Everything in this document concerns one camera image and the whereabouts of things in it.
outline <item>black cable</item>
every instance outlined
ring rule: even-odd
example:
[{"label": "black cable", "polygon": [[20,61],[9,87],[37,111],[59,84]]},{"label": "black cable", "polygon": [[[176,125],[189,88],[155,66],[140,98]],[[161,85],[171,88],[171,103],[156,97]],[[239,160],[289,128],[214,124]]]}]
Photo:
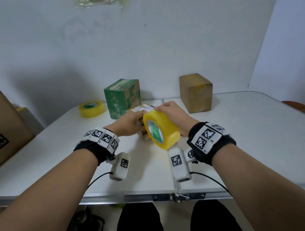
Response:
[{"label": "black cable", "polygon": [[107,172],[107,173],[104,173],[104,174],[100,175],[98,178],[96,178],[94,181],[92,181],[91,184],[89,184],[88,188],[89,188],[94,182],[96,182],[96,180],[98,180],[99,178],[101,178],[103,175],[106,175],[106,174],[113,174],[113,172]]},{"label": "black cable", "polygon": [[212,181],[215,181],[217,184],[219,184],[221,187],[223,187],[223,188],[232,196],[232,194],[229,192],[229,190],[228,190],[225,186],[223,186],[222,184],[220,184],[217,180],[214,180],[212,177],[209,177],[209,176],[207,176],[207,175],[205,175],[205,174],[203,174],[203,173],[200,173],[200,172],[190,172],[190,174],[199,174],[199,175],[203,175],[203,176],[205,176],[205,177],[211,179]]}]

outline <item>black wrist band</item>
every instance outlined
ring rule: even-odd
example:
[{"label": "black wrist band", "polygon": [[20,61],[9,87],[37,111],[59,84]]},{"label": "black wrist band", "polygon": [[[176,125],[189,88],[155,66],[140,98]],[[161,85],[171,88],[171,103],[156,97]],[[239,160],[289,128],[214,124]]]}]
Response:
[{"label": "black wrist band", "polygon": [[194,136],[196,135],[197,132],[199,132],[199,130],[205,126],[208,122],[200,122],[195,124],[192,129],[189,132],[188,135],[188,141],[187,144],[193,149],[193,154],[195,156],[195,158],[203,163],[206,163],[208,165],[212,166],[212,159],[214,157],[214,155],[225,145],[227,144],[234,144],[236,145],[235,140],[230,137],[229,135],[224,135],[222,136],[216,143],[214,143],[213,147],[211,148],[211,150],[205,154],[203,153],[200,149],[198,149],[194,144],[191,143],[191,140],[194,138]]},{"label": "black wrist band", "polygon": [[79,149],[87,149],[90,152],[93,153],[93,155],[95,155],[95,157],[97,158],[99,165],[104,162],[105,160],[107,160],[106,158],[106,152],[107,149],[98,145],[96,142],[90,141],[90,140],[86,140],[86,141],[81,141],[78,145],[76,145],[75,150],[79,150]]}]

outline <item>brown cardboard box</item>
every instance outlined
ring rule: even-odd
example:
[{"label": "brown cardboard box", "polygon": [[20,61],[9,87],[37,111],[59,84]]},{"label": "brown cardboard box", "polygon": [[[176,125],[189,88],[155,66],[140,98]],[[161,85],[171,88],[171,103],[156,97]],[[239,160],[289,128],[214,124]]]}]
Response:
[{"label": "brown cardboard box", "polygon": [[213,84],[200,74],[179,77],[180,98],[189,113],[211,110]]},{"label": "brown cardboard box", "polygon": [[0,92],[0,165],[34,137],[14,106]]},{"label": "brown cardboard box", "polygon": [[[141,104],[141,105],[139,105],[139,106],[137,106],[137,107],[135,107],[135,108],[128,109],[128,110],[126,111],[126,113],[134,113],[135,110],[136,110],[136,111],[137,111],[137,110],[138,110],[138,111],[144,110],[144,109],[141,109],[141,108],[146,108],[146,106],[144,106],[144,104]],[[137,122],[138,122],[138,123],[137,123],[138,126],[140,126],[140,125],[143,125],[143,126],[144,126],[143,117],[141,117]],[[138,132],[137,134],[138,134],[142,139],[144,139],[144,140],[148,140],[148,139],[150,138],[149,135],[148,135],[148,133],[147,133],[147,131],[141,131],[141,132]]]}]

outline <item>hand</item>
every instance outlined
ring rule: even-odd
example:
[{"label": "hand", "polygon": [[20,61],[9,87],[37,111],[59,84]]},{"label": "hand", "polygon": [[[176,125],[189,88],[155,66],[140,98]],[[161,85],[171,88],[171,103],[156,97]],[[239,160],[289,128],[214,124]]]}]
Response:
[{"label": "hand", "polygon": [[188,137],[191,128],[200,121],[189,116],[174,101],[169,101],[159,107],[154,108],[157,112],[163,112],[167,115],[171,122],[179,127],[180,134]]},{"label": "hand", "polygon": [[136,121],[143,117],[146,111],[142,110],[135,113],[126,113],[121,116],[116,122],[107,125],[106,129],[109,129],[114,134],[119,136],[131,136],[136,134],[139,131],[145,131],[144,126],[136,125]]}]

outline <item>forearm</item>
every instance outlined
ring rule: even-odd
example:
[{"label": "forearm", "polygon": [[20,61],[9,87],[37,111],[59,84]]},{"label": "forearm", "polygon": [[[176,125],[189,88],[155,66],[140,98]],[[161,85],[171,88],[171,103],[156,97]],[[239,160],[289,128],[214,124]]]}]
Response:
[{"label": "forearm", "polygon": [[74,151],[1,214],[1,229],[66,230],[97,166],[87,149]]},{"label": "forearm", "polygon": [[228,144],[212,165],[255,230],[305,230],[305,191]]}]

